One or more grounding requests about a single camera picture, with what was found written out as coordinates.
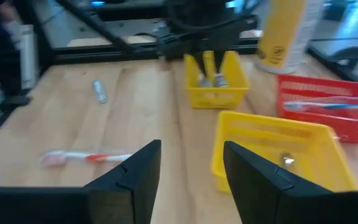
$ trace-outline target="black cable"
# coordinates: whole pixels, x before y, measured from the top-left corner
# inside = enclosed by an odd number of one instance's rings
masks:
[[[217,24],[213,24],[213,25],[208,25],[208,26],[191,26],[191,25],[185,24],[184,22],[179,20],[177,18],[175,11],[173,10],[172,0],[167,0],[167,11],[168,11],[168,15],[169,15],[170,19],[172,20],[172,22],[175,25],[177,25],[179,28],[186,30],[186,31],[190,31],[190,32],[191,31],[202,32],[202,31],[207,31],[207,30],[214,29],[217,27],[225,26],[225,25],[231,24],[233,22],[237,22],[238,20],[241,20],[241,19],[245,19],[247,16],[249,16],[251,14],[251,12],[253,10],[255,10],[264,1],[265,0],[259,0],[253,6],[251,6],[249,8],[245,8],[245,10],[242,14],[234,17],[233,19],[229,19],[229,20],[226,20],[226,21],[223,21],[223,22],[220,22]]]

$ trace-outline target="object in basket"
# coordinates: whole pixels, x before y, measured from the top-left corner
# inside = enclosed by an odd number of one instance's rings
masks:
[[[198,82],[198,87],[201,88],[211,88],[213,87],[212,83],[207,79],[207,78],[202,78],[199,82]]]
[[[283,152],[280,154],[281,167],[290,170],[293,168],[295,160],[293,156],[287,152]]]
[[[222,74],[216,74],[214,77],[214,87],[227,88],[229,87],[229,84]]]
[[[338,118],[358,119],[358,105],[301,102],[284,103],[284,108],[286,110],[323,114]]]
[[[83,159],[90,162],[122,162],[132,154],[110,156],[107,154],[95,154],[88,152],[75,152],[65,150],[48,151],[41,157],[41,164],[45,166],[62,166],[69,159]]]
[[[284,102],[287,110],[307,111],[321,109],[358,109],[358,97],[332,96]]]

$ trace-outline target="large yellow basket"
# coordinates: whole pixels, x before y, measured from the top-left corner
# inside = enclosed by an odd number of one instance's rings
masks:
[[[204,52],[203,58],[207,77],[212,82],[216,74],[213,52]],[[237,52],[228,51],[224,55],[222,71],[229,84],[227,88],[198,87],[201,72],[191,55],[185,55],[185,67],[186,89],[194,108],[235,108],[249,89],[249,82]]]
[[[212,160],[216,185],[220,191],[230,192],[223,145],[234,141],[278,165],[282,154],[289,153],[295,160],[290,172],[333,192],[358,190],[334,137],[334,131],[323,124],[223,111],[219,114]]]

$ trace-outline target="red basket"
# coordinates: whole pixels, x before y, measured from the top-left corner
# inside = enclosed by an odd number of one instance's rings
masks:
[[[277,113],[280,117],[325,124],[335,130],[340,141],[358,143],[358,114],[349,113],[349,110],[345,109],[319,111],[318,113],[293,111],[286,110],[283,104],[284,101],[304,100],[307,98],[358,96],[358,82],[294,75],[278,75],[277,80]]]

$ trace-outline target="small metal tube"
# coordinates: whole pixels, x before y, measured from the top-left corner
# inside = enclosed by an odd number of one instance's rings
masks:
[[[93,81],[93,88],[96,93],[96,99],[98,99],[100,103],[107,102],[106,91],[104,90],[103,84],[100,80]]]

